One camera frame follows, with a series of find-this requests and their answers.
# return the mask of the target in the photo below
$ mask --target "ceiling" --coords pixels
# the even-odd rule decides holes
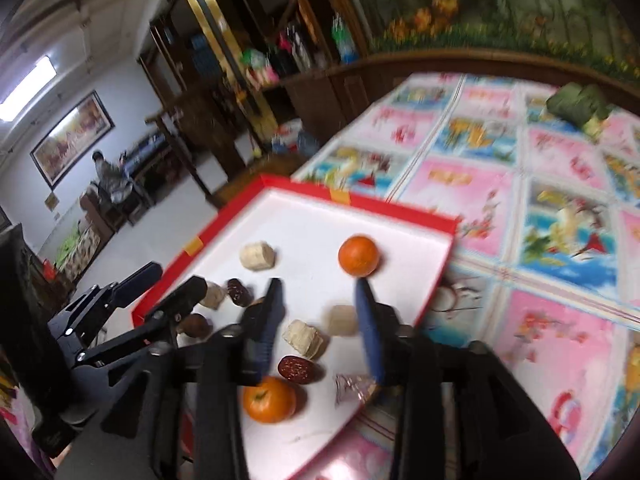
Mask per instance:
[[[43,56],[49,56],[58,75],[13,122],[0,121],[0,166],[10,156],[7,152],[59,112],[61,104],[68,105],[66,101],[96,73],[118,60],[137,57],[148,35],[149,20],[165,3],[23,0],[10,21],[2,24],[0,102]]]

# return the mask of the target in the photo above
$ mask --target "white wall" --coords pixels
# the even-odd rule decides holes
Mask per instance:
[[[78,101],[93,90],[97,91],[115,127],[89,149],[58,183],[54,193],[60,203],[50,212],[44,201],[51,190],[36,168],[30,152]],[[30,133],[29,138],[16,147],[0,175],[0,205],[11,222],[22,224],[25,240],[33,251],[38,252],[53,231],[56,213],[62,216],[71,208],[96,177],[91,159],[93,150],[101,150],[107,160],[116,161],[123,150],[152,130],[146,126],[145,117],[157,112],[160,107],[160,101],[142,68],[132,59],[123,60],[79,89],[60,106],[48,123],[43,124],[36,133]]]

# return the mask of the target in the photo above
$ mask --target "orange fruit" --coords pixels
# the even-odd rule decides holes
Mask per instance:
[[[275,424],[296,411],[296,393],[285,381],[268,376],[257,386],[244,388],[242,405],[253,420]]]
[[[363,278],[376,270],[380,262],[380,251],[371,238],[355,235],[340,246],[338,262],[347,274]]]

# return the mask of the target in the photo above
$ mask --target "white candy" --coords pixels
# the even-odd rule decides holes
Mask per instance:
[[[249,244],[240,251],[240,263],[245,269],[271,269],[276,263],[276,253],[265,242]]]
[[[322,336],[318,330],[299,319],[287,326],[282,338],[306,359],[312,359],[322,346]]]
[[[328,335],[350,336],[358,333],[358,315],[352,305],[334,305],[324,316]]]
[[[225,299],[226,291],[224,288],[219,286],[217,283],[207,282],[207,294],[202,300],[200,304],[202,306],[206,306],[207,308],[212,308],[213,310],[217,310],[222,303],[222,300]]]

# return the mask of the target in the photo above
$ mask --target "tray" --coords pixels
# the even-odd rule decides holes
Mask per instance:
[[[284,282],[287,314],[273,348],[272,373],[285,355],[297,355],[281,338],[293,319],[321,328],[325,309],[353,304],[354,278],[337,261],[338,248],[353,234],[367,234],[383,253],[370,277],[382,303],[396,308],[402,322],[417,324],[440,279],[455,233],[454,220],[349,194],[261,176],[220,211],[164,272],[133,311],[134,323],[162,296],[193,274],[223,284],[239,278],[255,297],[270,278]],[[239,250],[266,241],[277,252],[276,266],[251,272],[241,266]],[[196,306],[220,329],[236,322],[242,309],[229,298],[217,311]],[[306,403],[293,418],[263,425],[242,412],[242,434],[249,473],[254,480],[283,480],[295,475],[351,420],[359,403],[335,405],[335,374],[366,373],[360,336],[334,337],[318,363],[325,377],[305,386]]]

